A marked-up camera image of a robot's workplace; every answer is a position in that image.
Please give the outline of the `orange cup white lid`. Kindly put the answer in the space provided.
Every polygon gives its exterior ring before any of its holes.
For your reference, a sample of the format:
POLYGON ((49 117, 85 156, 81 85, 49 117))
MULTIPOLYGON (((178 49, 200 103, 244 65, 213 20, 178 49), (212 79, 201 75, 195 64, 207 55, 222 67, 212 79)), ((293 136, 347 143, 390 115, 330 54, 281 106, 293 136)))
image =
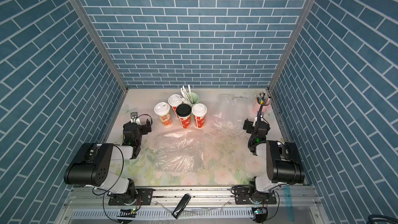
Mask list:
POLYGON ((171 107, 166 102, 160 102, 154 107, 155 114, 159 117, 164 126, 170 125, 171 120, 171 107))

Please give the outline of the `back red cup white lid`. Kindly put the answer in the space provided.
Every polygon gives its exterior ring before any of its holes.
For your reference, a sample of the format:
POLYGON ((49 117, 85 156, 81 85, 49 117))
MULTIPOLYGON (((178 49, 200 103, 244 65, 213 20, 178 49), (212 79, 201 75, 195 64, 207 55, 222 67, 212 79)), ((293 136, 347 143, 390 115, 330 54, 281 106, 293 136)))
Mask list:
POLYGON ((172 108, 176 118, 178 118, 176 110, 179 105, 183 104, 182 96, 180 96, 179 94, 173 94, 169 97, 168 103, 172 108))

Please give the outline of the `green straw holder cup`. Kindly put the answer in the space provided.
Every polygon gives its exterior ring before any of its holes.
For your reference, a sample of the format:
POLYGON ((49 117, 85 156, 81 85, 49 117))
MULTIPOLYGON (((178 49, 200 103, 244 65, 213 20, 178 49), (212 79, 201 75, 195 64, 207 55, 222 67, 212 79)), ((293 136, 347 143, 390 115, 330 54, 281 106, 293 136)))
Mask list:
POLYGON ((199 102, 199 96, 194 92, 191 93, 191 96, 192 96, 193 102, 188 101, 188 104, 193 106, 199 102))

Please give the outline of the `pink pen holder cup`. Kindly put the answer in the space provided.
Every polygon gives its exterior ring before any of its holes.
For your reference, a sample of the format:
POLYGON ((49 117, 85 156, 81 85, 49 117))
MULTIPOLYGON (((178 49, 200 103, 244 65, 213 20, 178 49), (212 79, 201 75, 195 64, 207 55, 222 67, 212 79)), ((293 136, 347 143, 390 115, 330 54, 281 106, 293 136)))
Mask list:
MULTIPOLYGON (((254 105, 252 107, 252 111, 255 115, 257 115, 258 111, 260 110, 260 103, 257 99, 254 101, 254 105)), ((265 103, 262 108, 262 113, 266 113, 271 108, 271 100, 270 98, 266 98, 265 103)))

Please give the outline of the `aluminium front rail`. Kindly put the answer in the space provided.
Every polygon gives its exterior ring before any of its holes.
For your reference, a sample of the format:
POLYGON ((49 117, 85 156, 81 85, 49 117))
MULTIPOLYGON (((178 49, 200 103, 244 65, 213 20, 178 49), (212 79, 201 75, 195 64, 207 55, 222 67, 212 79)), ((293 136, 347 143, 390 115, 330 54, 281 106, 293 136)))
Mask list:
MULTIPOLYGON (((184 195, 191 197, 189 206, 214 207, 224 204, 236 206, 320 206, 313 186, 282 186, 272 193, 249 196, 247 186, 137 186, 137 201, 131 206, 176 206, 184 195)), ((121 197, 100 195, 86 187, 72 189, 65 206, 75 208, 126 207, 121 197)))

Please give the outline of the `right red cup white lid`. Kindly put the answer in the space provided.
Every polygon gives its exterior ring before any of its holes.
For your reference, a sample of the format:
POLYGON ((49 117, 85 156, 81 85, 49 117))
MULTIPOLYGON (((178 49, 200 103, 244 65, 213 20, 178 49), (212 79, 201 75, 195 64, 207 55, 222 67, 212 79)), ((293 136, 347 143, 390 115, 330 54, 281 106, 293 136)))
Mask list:
POLYGON ((197 103, 192 107, 192 114, 194 117, 195 126, 197 128, 202 128, 205 123, 207 107, 204 104, 197 103))

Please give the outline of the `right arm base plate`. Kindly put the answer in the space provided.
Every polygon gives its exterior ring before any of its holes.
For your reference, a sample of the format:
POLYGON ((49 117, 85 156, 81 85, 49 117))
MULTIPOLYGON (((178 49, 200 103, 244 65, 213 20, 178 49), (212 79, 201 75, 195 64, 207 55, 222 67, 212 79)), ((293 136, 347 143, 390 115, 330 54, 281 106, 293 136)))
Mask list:
POLYGON ((231 194, 234 196, 235 204, 276 204, 275 195, 271 193, 258 192, 255 189, 249 189, 243 186, 234 186, 231 188, 231 194))

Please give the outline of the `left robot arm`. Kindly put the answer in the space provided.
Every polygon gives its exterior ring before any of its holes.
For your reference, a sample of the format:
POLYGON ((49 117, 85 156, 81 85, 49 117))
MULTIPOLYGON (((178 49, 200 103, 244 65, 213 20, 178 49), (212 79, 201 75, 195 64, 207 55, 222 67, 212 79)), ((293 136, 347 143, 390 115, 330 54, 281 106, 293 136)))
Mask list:
POLYGON ((68 185, 90 186, 109 196, 110 206, 150 205, 153 189, 137 189, 132 179, 109 170, 112 161, 136 159, 141 151, 142 137, 151 132, 152 119, 141 123, 137 116, 123 125, 121 145, 84 143, 64 173, 68 185))

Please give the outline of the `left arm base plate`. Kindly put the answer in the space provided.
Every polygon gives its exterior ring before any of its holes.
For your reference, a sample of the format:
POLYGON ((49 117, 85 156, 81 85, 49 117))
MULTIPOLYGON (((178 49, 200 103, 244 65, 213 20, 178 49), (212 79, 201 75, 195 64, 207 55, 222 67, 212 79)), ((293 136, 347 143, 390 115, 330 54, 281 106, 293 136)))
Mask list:
POLYGON ((108 205, 128 206, 128 205, 150 205, 154 189, 138 188, 134 192, 127 191, 124 194, 110 194, 108 205))

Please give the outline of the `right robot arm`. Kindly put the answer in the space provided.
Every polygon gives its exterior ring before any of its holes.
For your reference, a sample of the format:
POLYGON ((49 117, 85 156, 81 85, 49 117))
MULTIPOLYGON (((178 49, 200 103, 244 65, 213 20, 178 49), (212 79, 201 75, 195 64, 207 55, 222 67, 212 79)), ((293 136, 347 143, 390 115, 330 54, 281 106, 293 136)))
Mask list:
POLYGON ((266 135, 270 129, 262 117, 244 121, 243 130, 251 135, 248 149, 254 156, 266 159, 266 173, 255 176, 246 186, 231 188, 237 205, 276 204, 278 188, 304 182, 305 172, 297 145, 268 140, 266 135))

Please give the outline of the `red cup white lid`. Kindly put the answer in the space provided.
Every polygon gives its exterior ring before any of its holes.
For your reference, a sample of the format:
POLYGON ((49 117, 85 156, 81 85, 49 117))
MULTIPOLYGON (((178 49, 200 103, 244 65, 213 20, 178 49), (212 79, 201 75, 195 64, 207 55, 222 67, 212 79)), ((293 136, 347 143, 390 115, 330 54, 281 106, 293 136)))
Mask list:
POLYGON ((183 104, 182 96, 180 96, 179 94, 173 94, 169 97, 168 103, 172 108, 176 118, 178 118, 176 110, 179 105, 183 104))
POLYGON ((192 114, 194 117, 195 126, 197 128, 202 128, 205 123, 207 107, 204 104, 197 103, 192 107, 192 114))

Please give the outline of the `black remote on rail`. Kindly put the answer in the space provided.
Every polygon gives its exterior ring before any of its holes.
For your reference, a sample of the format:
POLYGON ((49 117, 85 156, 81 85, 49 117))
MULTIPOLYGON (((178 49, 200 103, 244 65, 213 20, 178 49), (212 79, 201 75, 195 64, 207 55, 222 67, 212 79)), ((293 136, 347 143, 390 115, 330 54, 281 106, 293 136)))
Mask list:
POLYGON ((188 205, 189 201, 191 200, 191 196, 189 194, 185 194, 181 200, 179 201, 179 203, 177 204, 177 206, 175 207, 175 209, 172 212, 172 216, 175 219, 178 219, 178 217, 181 215, 181 213, 184 211, 185 207, 188 205))

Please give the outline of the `clear plastic carrier bag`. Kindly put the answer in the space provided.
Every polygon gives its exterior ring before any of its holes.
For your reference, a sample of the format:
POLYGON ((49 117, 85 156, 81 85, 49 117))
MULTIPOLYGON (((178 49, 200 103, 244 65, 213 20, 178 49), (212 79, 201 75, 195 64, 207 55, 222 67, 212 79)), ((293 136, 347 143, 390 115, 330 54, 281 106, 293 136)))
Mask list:
POLYGON ((204 138, 201 130, 184 129, 160 134, 154 142, 157 170, 193 173, 204 166, 204 138))

